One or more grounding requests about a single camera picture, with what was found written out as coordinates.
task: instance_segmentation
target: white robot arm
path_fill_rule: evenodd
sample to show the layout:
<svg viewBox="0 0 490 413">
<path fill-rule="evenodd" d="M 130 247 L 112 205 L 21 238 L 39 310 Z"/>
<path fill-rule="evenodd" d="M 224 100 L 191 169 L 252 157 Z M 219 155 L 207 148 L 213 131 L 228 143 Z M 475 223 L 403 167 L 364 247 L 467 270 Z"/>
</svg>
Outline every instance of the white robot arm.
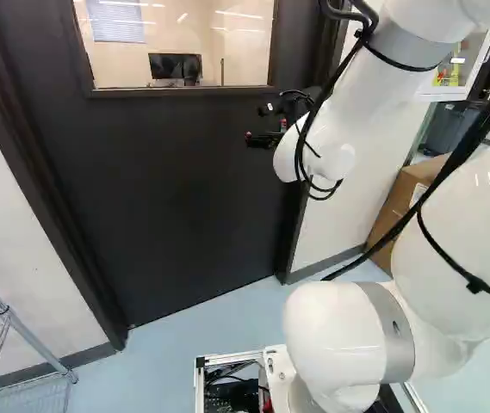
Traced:
<svg viewBox="0 0 490 413">
<path fill-rule="evenodd" d="M 431 67 L 477 26 L 490 28 L 490 2 L 387 0 L 370 44 L 395 62 Z M 362 49 L 307 135 L 321 155 L 304 151 L 307 173 L 334 182 L 345 178 L 361 156 L 356 142 L 370 139 L 377 119 L 410 99 L 425 76 Z M 285 182 L 296 179 L 297 139 L 289 129 L 276 150 L 274 166 Z M 289 297 L 284 331 L 297 372 L 290 391 L 311 401 L 289 393 L 294 413 L 365 411 L 380 383 L 456 372 L 490 337 L 490 295 L 469 291 L 421 231 L 425 225 L 490 286 L 490 149 L 448 177 L 422 212 L 423 222 L 409 222 L 394 246 L 393 281 L 314 282 Z"/>
</svg>

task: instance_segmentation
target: baseboard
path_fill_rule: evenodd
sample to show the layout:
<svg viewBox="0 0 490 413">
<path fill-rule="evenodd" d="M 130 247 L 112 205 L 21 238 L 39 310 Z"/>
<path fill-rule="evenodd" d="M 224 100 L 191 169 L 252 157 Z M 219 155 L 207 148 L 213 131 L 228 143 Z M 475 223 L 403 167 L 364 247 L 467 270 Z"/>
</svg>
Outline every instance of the baseboard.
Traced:
<svg viewBox="0 0 490 413">
<path fill-rule="evenodd" d="M 61 363 L 69 368 L 76 368 L 85 364 L 104 359 L 116 353 L 115 348 L 110 342 L 105 342 L 98 346 L 88 348 L 83 351 L 78 351 L 74 354 L 61 357 Z M 35 379 L 40 376 L 44 376 L 49 373 L 54 373 L 55 369 L 48 363 L 38 364 L 29 368 L 24 368 L 13 373 L 7 373 L 0 376 L 0 388 L 15 383 L 21 383 L 22 381 Z"/>
<path fill-rule="evenodd" d="M 362 243 L 361 245 L 352 247 L 349 250 L 342 251 L 339 254 L 336 254 L 335 256 L 330 256 L 325 260 L 315 262 L 304 268 L 300 268 L 292 273 L 287 274 L 284 277 L 284 283 L 294 284 L 295 282 L 304 280 L 310 275 L 315 275 L 342 261 L 349 260 L 350 258 L 357 256 L 358 254 L 361 254 L 364 250 L 365 250 L 365 244 Z"/>
</svg>

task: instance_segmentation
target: light blue floor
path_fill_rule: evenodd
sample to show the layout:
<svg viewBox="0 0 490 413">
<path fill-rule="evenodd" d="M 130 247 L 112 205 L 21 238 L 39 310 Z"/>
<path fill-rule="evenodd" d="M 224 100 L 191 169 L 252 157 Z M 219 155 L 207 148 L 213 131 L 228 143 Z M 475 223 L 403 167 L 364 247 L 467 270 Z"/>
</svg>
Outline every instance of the light blue floor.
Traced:
<svg viewBox="0 0 490 413">
<path fill-rule="evenodd" d="M 387 279 L 372 262 L 338 278 Z M 133 330 L 122 353 L 78 369 L 69 413 L 193 412 L 195 357 L 283 343 L 282 307 L 297 286 L 270 277 Z"/>
</svg>

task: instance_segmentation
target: black cable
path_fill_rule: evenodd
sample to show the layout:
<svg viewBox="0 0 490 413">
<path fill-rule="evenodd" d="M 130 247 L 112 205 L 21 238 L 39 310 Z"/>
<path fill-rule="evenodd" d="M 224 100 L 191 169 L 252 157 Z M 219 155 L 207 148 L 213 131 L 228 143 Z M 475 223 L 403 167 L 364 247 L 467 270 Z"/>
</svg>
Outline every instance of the black cable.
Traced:
<svg viewBox="0 0 490 413">
<path fill-rule="evenodd" d="M 249 380 L 254 380 L 254 379 L 241 379 L 240 377 L 237 377 L 237 376 L 232 376 L 232 375 L 226 375 L 226 376 L 220 376 L 220 377 L 217 377 L 216 379 L 212 380 L 210 383 L 208 383 L 208 385 L 212 385 L 213 383 L 215 383 L 216 381 L 220 381 L 222 379 L 233 379 L 233 380 L 237 380 L 237 381 L 249 381 Z M 258 389 L 262 389 L 264 391 L 267 391 L 267 392 L 270 392 L 270 389 L 268 389 L 267 387 L 263 387 L 262 385 L 258 385 Z"/>
<path fill-rule="evenodd" d="M 380 251 L 387 243 L 392 241 L 405 228 L 407 223 L 420 209 L 420 206 L 432 195 L 436 188 L 459 166 L 461 166 L 474 153 L 476 148 L 490 132 L 490 100 L 486 107 L 478 114 L 471 127 L 465 133 L 465 136 L 459 142 L 459 145 L 451 152 L 447 162 L 443 165 L 436 178 L 428 187 L 426 192 L 421 195 L 419 200 L 407 211 L 407 213 L 388 231 L 382 238 L 371 248 L 364 252 L 359 258 L 345 265 L 341 269 L 327 275 L 322 280 L 334 280 L 338 276 L 358 267 L 370 259 L 374 253 Z"/>
<path fill-rule="evenodd" d="M 294 93 L 295 95 L 298 95 L 298 96 L 306 99 L 312 105 L 314 104 L 314 101 L 313 101 L 312 97 L 308 93 L 302 92 L 301 90 L 298 90 L 298 89 L 284 90 L 283 92 L 281 92 L 279 94 L 279 96 L 283 97 L 283 96 L 288 95 L 290 93 Z"/>
<path fill-rule="evenodd" d="M 426 228 L 425 222 L 423 220 L 422 208 L 417 211 L 417 222 L 419 223 L 419 228 L 426 238 L 426 241 L 431 245 L 431 247 L 442 257 L 444 261 L 448 263 L 457 273 L 459 273 L 465 280 L 468 281 L 467 288 L 473 293 L 477 294 L 480 291 L 488 293 L 490 295 L 490 286 L 482 279 L 476 275 L 469 273 L 465 268 L 463 268 L 457 261 L 455 261 L 451 256 L 443 250 L 443 248 L 436 242 L 436 240 L 429 233 Z"/>
<path fill-rule="evenodd" d="M 331 20 L 353 20 L 361 22 L 365 33 L 369 31 L 369 18 L 361 13 L 353 13 L 351 11 L 343 11 L 331 6 L 329 0 L 318 0 L 319 7 L 323 14 Z"/>
<path fill-rule="evenodd" d="M 332 93 L 332 89 L 334 85 L 340 79 L 340 77 L 344 73 L 344 70 L 348 67 L 348 65 L 350 64 L 350 62 L 352 61 L 356 53 L 362 48 L 363 46 L 362 42 L 367 41 L 369 39 L 370 35 L 375 30 L 375 27 L 379 21 L 378 15 L 375 13 L 373 9 L 371 9 L 364 2 L 364 0 L 353 0 L 352 2 L 360 10 L 361 13 L 352 13 L 352 12 L 336 9 L 331 6 L 329 0 L 318 0 L 319 7 L 321 11 L 325 14 L 325 16 L 327 16 L 327 18 L 332 20 L 353 20 L 356 22 L 361 22 L 363 25 L 363 31 L 360 39 L 358 39 L 356 44 L 352 47 L 351 51 L 340 63 L 340 65 L 335 70 L 333 75 L 324 84 L 319 95 L 317 96 L 312 107 L 310 108 L 309 114 L 306 118 L 306 122 L 304 123 L 304 126 L 302 127 L 302 130 L 300 131 L 297 128 L 299 132 L 299 136 L 295 148 L 296 179 L 300 181 L 301 176 L 303 176 L 304 181 L 307 185 L 308 197 L 314 200 L 328 200 L 329 198 L 331 198 L 337 191 L 338 187 L 342 184 L 342 180 L 336 182 L 332 188 L 321 188 L 318 187 L 315 183 L 313 183 L 313 178 L 310 178 L 309 174 L 306 172 L 306 168 L 304 166 L 304 160 L 303 160 L 304 146 L 311 148 L 311 146 L 306 141 L 306 136 L 310 130 L 310 127 L 313 124 L 313 120 L 315 119 L 317 113 L 321 108 L 321 105 L 323 105 L 323 102 Z M 325 196 L 313 195 L 310 192 L 312 188 L 318 192 L 325 193 L 326 195 Z"/>
<path fill-rule="evenodd" d="M 373 33 L 373 30 L 375 30 L 375 28 L 379 24 L 379 15 L 376 13 L 376 11 L 374 9 L 371 9 L 371 7 L 367 3 L 365 3 L 364 0 L 350 0 L 350 3 L 352 3 L 356 7 L 356 9 L 358 9 L 371 20 L 371 24 L 367 28 L 368 31 L 365 33 Z"/>
<path fill-rule="evenodd" d="M 295 127 L 296 131 L 298 132 L 298 136 L 300 136 L 300 128 L 298 127 L 298 122 L 295 122 Z M 315 157 L 321 158 L 321 155 L 317 153 L 317 151 L 306 141 L 304 142 L 306 144 L 307 148 L 312 151 L 312 153 L 315 155 Z"/>
<path fill-rule="evenodd" d="M 307 133 L 310 130 L 310 127 L 313 124 L 313 120 L 317 116 L 317 113 L 321 109 L 321 105 L 323 102 L 326 100 L 326 98 L 332 93 L 332 88 L 334 87 L 335 83 L 340 79 L 342 74 L 344 73 L 344 70 L 350 62 L 352 61 L 353 57 L 356 55 L 356 53 L 362 48 L 362 43 L 358 40 L 356 44 L 352 47 L 351 51 L 346 55 L 344 60 L 340 63 L 338 68 L 335 70 L 331 78 L 325 83 L 323 88 L 321 89 L 319 95 L 315 99 L 315 103 L 312 105 L 310 108 L 309 114 L 306 118 L 306 122 L 304 123 L 304 126 L 302 127 L 301 133 L 298 137 L 298 140 L 296 142 L 296 149 L 295 149 L 295 174 L 296 178 L 298 180 L 301 179 L 301 176 L 304 177 L 304 181 L 306 182 L 308 186 L 308 195 L 313 198 L 314 200 L 327 200 L 329 199 L 337 190 L 337 188 L 340 186 L 342 182 L 337 182 L 332 188 L 320 188 L 317 185 L 313 183 L 313 179 L 309 178 L 309 174 L 306 172 L 306 168 L 304 167 L 303 163 L 303 150 L 304 150 L 304 145 L 306 142 L 306 136 Z M 317 197 L 315 195 L 309 194 L 309 189 L 313 188 L 316 191 L 322 192 L 322 193 L 328 193 L 329 195 L 323 198 Z"/>
</svg>

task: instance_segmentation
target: door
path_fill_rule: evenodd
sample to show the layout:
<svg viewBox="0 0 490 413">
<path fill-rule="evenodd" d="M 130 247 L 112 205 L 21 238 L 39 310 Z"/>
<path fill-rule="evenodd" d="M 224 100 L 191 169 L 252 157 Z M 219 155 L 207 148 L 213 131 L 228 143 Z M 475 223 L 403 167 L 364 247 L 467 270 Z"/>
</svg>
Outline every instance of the door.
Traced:
<svg viewBox="0 0 490 413">
<path fill-rule="evenodd" d="M 245 14 L 224 7 L 223 17 Z M 246 150 L 243 136 L 277 126 L 256 108 L 278 89 L 306 86 L 319 18 L 314 0 L 279 0 L 276 11 L 271 86 L 96 89 L 72 0 L 0 0 L 0 50 L 17 95 L 128 324 L 274 273 L 288 187 L 272 153 Z"/>
</svg>

